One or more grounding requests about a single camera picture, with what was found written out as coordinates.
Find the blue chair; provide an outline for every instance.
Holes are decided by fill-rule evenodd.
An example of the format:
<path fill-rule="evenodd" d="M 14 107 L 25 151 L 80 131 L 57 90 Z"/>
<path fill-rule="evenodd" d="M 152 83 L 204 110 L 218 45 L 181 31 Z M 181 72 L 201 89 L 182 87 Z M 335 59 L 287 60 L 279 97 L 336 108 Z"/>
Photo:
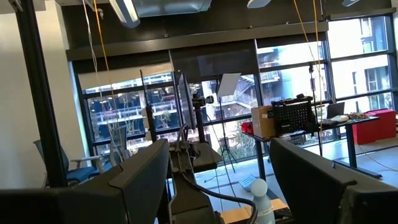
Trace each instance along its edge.
<path fill-rule="evenodd" d="M 39 153 L 44 161 L 44 154 L 43 154 L 43 147 L 42 147 L 41 140 L 34 141 L 33 143 L 36 145 L 36 148 L 39 151 Z M 95 161 L 98 165 L 100 165 L 100 159 L 102 158 L 102 156 L 92 156 L 92 157 L 71 160 L 71 162 L 77 163 L 77 167 L 76 167 L 76 169 L 69 170 L 69 160 L 68 160 L 67 155 L 65 154 L 65 151 L 62 149 L 62 147 L 61 147 L 61 156 L 62 156 L 63 166 L 64 166 L 65 170 L 67 170 L 68 183 L 70 183 L 70 182 L 81 183 L 81 182 L 85 181 L 86 179 L 88 179 L 90 174 L 95 172 L 94 167 L 80 167 L 81 162 Z"/>
<path fill-rule="evenodd" d="M 130 157 L 130 153 L 127 150 L 127 126 L 121 126 L 111 131 L 111 145 L 109 152 L 109 162 L 105 163 L 103 167 L 104 170 L 97 169 L 92 174 L 90 174 L 89 178 L 100 175 L 102 172 L 106 172 L 110 170 L 110 168 L 118 165 L 123 160 L 128 159 Z"/>

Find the desk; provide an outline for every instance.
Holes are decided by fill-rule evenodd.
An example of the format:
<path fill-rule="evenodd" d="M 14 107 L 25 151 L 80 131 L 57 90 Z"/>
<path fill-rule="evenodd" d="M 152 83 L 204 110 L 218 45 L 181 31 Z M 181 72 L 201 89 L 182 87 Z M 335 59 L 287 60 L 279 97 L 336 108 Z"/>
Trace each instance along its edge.
<path fill-rule="evenodd" d="M 353 125 L 354 124 L 360 124 L 360 123 L 365 123 L 365 122 L 370 122 L 379 119 L 378 117 L 369 117 L 366 119 L 351 119 L 347 122 L 337 124 L 336 126 L 333 127 L 322 127 L 322 131 L 329 130 L 329 129 L 334 129 L 334 128 L 340 128 L 340 127 L 345 127 L 346 128 L 346 136 L 347 136 L 347 147 L 348 147 L 348 159 L 349 159 L 349 164 L 346 162 L 340 161 L 340 160 L 334 160 L 333 162 L 340 164 L 345 167 L 350 167 L 358 172 L 361 172 L 366 175 L 370 175 L 371 177 L 380 179 L 382 175 L 377 174 L 375 172 L 371 172 L 366 169 L 359 168 L 356 163 L 356 153 L 355 153 L 355 142 L 354 142 L 354 133 L 353 133 Z M 271 141 L 272 138 L 260 138 L 258 136 L 255 136 L 253 134 L 247 134 L 243 133 L 247 136 L 250 136 L 254 138 L 256 141 L 256 149 L 257 149 L 257 161 L 259 164 L 259 172 L 260 172 L 260 178 L 265 180 L 266 172 L 265 172 L 265 167 L 264 167 L 264 160 L 262 158 L 262 150 L 261 150 L 261 142 L 269 142 Z M 299 135 L 303 134 L 311 134 L 311 133 L 300 133 L 300 134 L 292 134 L 290 137 L 296 137 Z"/>
<path fill-rule="evenodd" d="M 288 208 L 287 205 L 281 201 L 281 199 L 271 200 L 271 205 L 274 208 L 274 211 L 278 211 L 284 208 Z M 232 209 L 226 212 L 221 213 L 221 217 L 225 224 L 232 224 L 232 223 L 246 223 L 246 220 L 250 218 L 251 214 L 251 207 L 245 206 L 242 208 Z"/>

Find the standing desk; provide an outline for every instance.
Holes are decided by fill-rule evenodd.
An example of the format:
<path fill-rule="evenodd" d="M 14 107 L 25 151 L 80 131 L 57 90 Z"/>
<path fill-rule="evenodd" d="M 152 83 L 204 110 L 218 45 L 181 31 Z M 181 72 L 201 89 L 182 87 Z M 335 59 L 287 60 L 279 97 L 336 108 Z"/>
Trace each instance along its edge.
<path fill-rule="evenodd" d="M 366 170 L 363 168 L 360 168 L 357 166 L 356 163 L 356 153 L 355 153 L 355 143 L 354 143 L 354 132 L 353 132 L 353 125 L 354 124 L 361 124 L 361 123 L 365 123 L 365 122 L 371 122 L 371 121 L 375 121 L 379 119 L 378 117 L 368 117 L 365 119 L 351 119 L 348 120 L 347 122 L 344 123 L 339 123 L 335 126 L 328 126 L 328 127 L 322 127 L 322 131 L 325 130 L 329 130 L 329 129 L 334 129 L 334 128 L 341 128 L 341 127 L 345 127 L 346 128 L 346 137 L 347 137 L 347 147 L 348 147 L 348 159 L 349 159 L 349 164 L 344 162 L 344 161 L 340 161 L 338 159 L 333 160 L 333 162 L 340 164 L 342 166 L 345 167 L 350 167 L 360 173 L 366 174 L 366 175 L 370 175 L 371 177 L 380 179 L 382 177 L 381 174 L 377 174 L 375 172 L 372 172 L 370 170 Z M 266 170 L 264 167 L 264 159 L 262 157 L 262 149 L 261 149 L 261 143 L 265 143 L 265 142 L 269 142 L 271 141 L 272 138 L 261 138 L 258 136 L 255 136 L 253 134 L 248 134 L 248 133 L 243 133 L 247 136 L 252 137 L 255 142 L 256 142 L 256 152 L 257 152 L 257 162 L 258 162 L 258 166 L 259 166 L 259 174 L 260 174 L 260 178 L 262 179 L 266 179 Z M 299 134 L 284 134 L 281 137 L 296 137 L 296 136 L 300 136 L 303 134 L 311 134 L 311 133 L 307 133 L 307 132 L 302 132 Z"/>

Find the white bottle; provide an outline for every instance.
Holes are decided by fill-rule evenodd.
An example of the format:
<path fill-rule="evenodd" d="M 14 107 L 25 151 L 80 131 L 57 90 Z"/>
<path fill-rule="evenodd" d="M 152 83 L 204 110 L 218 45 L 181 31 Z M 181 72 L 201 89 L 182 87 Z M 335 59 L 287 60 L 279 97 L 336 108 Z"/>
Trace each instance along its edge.
<path fill-rule="evenodd" d="M 267 196 L 268 185 L 263 179 L 256 179 L 250 186 L 253 202 L 258 209 L 257 224 L 275 224 L 274 210 Z"/>

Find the desk surface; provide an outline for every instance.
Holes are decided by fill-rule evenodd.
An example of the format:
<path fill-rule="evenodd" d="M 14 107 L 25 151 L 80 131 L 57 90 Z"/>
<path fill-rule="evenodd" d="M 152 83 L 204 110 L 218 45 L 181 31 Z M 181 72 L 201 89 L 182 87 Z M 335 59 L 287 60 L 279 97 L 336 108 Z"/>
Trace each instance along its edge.
<path fill-rule="evenodd" d="M 334 128 L 341 128 L 341 127 L 345 127 L 345 126 L 351 126 L 351 125 L 354 125 L 354 124 L 365 123 L 365 122 L 374 121 L 374 120 L 377 120 L 377 119 L 379 119 L 379 118 L 378 117 L 374 117 L 374 116 L 370 116 L 370 117 L 368 117 L 366 119 L 350 119 L 347 122 L 339 123 L 339 124 L 337 124 L 335 126 L 327 126 L 327 127 L 322 126 L 322 131 L 326 131 L 326 130 L 334 129 Z M 276 137 L 262 138 L 262 137 L 259 137 L 259 136 L 255 136 L 253 134 L 248 134 L 248 133 L 243 133 L 243 134 L 245 134 L 247 136 L 250 136 L 250 137 L 252 137 L 255 140 L 260 141 L 260 142 L 269 142 L 269 141 L 271 141 L 272 138 L 276 138 Z M 303 134 L 311 134 L 311 133 L 307 133 L 307 132 L 303 131 L 303 132 L 297 133 L 297 134 L 296 133 L 284 134 L 284 135 L 281 135 L 280 138 L 282 138 L 282 137 L 291 137 L 292 138 L 292 137 L 296 137 L 296 136 L 301 136 Z"/>
<path fill-rule="evenodd" d="M 281 201 L 281 199 L 271 200 L 271 205 L 274 208 L 274 211 L 287 208 L 287 205 L 283 201 Z M 228 224 L 228 223 L 238 222 L 241 220 L 246 220 L 250 218 L 250 214 L 251 214 L 251 207 L 245 206 L 242 208 L 232 209 L 223 212 L 221 213 L 221 217 L 223 217 L 224 222 Z"/>

